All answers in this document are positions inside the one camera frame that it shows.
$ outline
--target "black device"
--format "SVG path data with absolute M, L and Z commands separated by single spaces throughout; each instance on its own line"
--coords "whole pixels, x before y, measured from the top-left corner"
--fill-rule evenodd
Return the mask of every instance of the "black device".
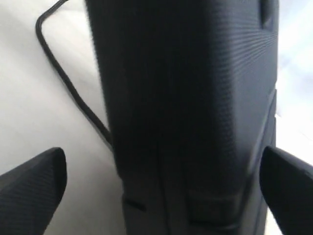
M 262 235 L 278 1 L 86 3 L 128 235 Z

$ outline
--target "black textured surface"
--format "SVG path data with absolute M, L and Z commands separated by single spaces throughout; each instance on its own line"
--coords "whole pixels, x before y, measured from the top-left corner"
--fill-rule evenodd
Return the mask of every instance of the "black textured surface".
M 52 148 L 0 176 L 0 234 L 42 235 L 66 184 L 66 160 L 60 148 Z
M 313 167 L 277 148 L 264 151 L 260 185 L 284 235 L 313 233 Z
M 264 226 L 248 188 L 275 132 L 278 2 L 86 2 L 129 235 Z

